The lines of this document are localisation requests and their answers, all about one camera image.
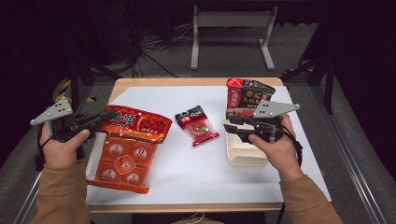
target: red plastic package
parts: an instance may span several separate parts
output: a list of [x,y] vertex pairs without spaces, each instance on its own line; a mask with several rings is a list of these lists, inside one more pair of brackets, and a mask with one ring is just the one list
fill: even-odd
[[105,121],[105,133],[94,179],[88,183],[108,189],[149,193],[146,180],[157,147],[164,141],[172,120],[164,116],[127,106],[107,105],[115,110],[114,119]]
[[186,112],[176,114],[175,119],[180,128],[192,137],[193,147],[219,137],[219,133],[213,129],[204,110],[199,105]]

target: food package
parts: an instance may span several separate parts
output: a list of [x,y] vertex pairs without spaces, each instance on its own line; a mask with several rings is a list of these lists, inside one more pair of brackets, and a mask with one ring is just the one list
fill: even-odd
[[193,147],[219,137],[219,133],[213,129],[200,105],[176,114],[175,120],[180,128],[192,138]]
[[242,118],[251,117],[261,100],[270,101],[275,88],[257,80],[244,78],[228,78],[226,86],[227,109],[226,118],[236,115]]
[[172,120],[147,111],[120,105],[114,119],[105,121],[92,151],[92,175],[88,183],[102,188],[129,190],[146,194],[149,169],[155,152],[164,141]]

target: red snack package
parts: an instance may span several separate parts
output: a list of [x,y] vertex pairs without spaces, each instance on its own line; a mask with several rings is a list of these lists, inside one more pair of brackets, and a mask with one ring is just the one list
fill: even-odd
[[88,183],[108,189],[149,192],[146,180],[157,146],[165,139],[172,120],[147,111],[107,105],[116,117],[104,122],[101,155],[93,179]]
[[181,129],[192,137],[193,147],[219,136],[199,105],[186,112],[176,114],[175,119]]
[[229,78],[226,86],[228,87],[226,118],[229,115],[251,117],[259,102],[271,100],[276,91],[260,81],[243,78]]

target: packaged food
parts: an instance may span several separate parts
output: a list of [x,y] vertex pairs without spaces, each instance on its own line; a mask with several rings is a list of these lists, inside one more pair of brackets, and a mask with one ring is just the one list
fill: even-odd
[[155,152],[170,129],[172,120],[126,106],[108,105],[116,117],[102,124],[106,137],[94,180],[88,183],[109,189],[146,194],[149,169]]
[[227,110],[226,118],[236,115],[242,118],[251,117],[261,100],[270,101],[275,88],[257,80],[229,78],[226,86]]
[[193,147],[219,136],[199,105],[176,114],[175,119],[180,128],[192,137]]

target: brown sleeve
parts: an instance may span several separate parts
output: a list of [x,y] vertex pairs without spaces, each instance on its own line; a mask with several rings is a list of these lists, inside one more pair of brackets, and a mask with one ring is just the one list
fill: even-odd
[[307,175],[281,181],[280,189],[293,223],[343,223],[326,196]]
[[84,163],[65,169],[45,166],[39,180],[37,213],[32,223],[91,223],[86,195]]

